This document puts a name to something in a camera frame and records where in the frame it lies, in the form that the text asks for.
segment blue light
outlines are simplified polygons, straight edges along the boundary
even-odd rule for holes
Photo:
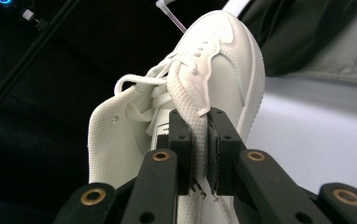
[[[10,2],[12,2],[12,0],[0,0],[0,3],[4,5],[9,4]]]

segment white shoelace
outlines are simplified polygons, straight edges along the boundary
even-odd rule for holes
[[[116,84],[115,94],[121,93],[122,85],[126,81],[134,83],[143,83],[156,85],[151,97],[152,108],[144,113],[140,113],[135,105],[127,107],[129,118],[137,121],[150,121],[147,129],[148,134],[152,134],[153,125],[158,114],[158,108],[166,103],[173,102],[180,113],[181,117],[193,130],[194,149],[193,149],[193,177],[197,180],[200,189],[195,187],[197,192],[190,192],[190,196],[180,197],[178,201],[178,223],[198,223],[201,214],[201,192],[205,184],[206,171],[206,143],[207,143],[207,116],[199,116],[193,105],[188,92],[182,86],[179,80],[179,69],[184,64],[191,73],[196,76],[197,64],[193,57],[201,55],[202,48],[191,53],[170,53],[158,65],[152,67],[145,77],[136,75],[123,76]]]

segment white sneaker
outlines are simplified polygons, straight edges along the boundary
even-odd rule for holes
[[[121,91],[125,81],[137,84]],[[118,188],[136,177],[144,154],[155,148],[158,134],[166,133],[168,114],[176,108],[195,135],[193,176],[211,196],[205,169],[206,113],[210,106],[223,110],[245,142],[263,93],[263,59],[250,31],[227,12],[209,12],[145,77],[122,77],[115,96],[93,111],[90,183]],[[237,222],[229,197],[213,201],[193,191],[179,197],[178,223]]]

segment white backdrop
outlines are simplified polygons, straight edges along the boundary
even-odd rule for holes
[[[238,15],[249,1],[230,0]],[[324,183],[357,188],[357,18],[295,76],[269,77],[248,148],[271,154],[301,187]]]

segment black cable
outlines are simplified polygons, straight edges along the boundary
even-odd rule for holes
[[[36,2],[34,0],[31,0],[31,3],[33,5],[33,11],[36,13]]]
[[[51,21],[49,28],[43,32],[38,39],[32,44],[19,62],[6,76],[0,84],[0,104],[5,99],[9,91],[15,86],[16,82],[21,78],[21,75],[34,60],[38,52],[40,52],[49,40],[57,33],[62,23],[67,19],[70,12],[79,4],[81,0],[68,0]]]

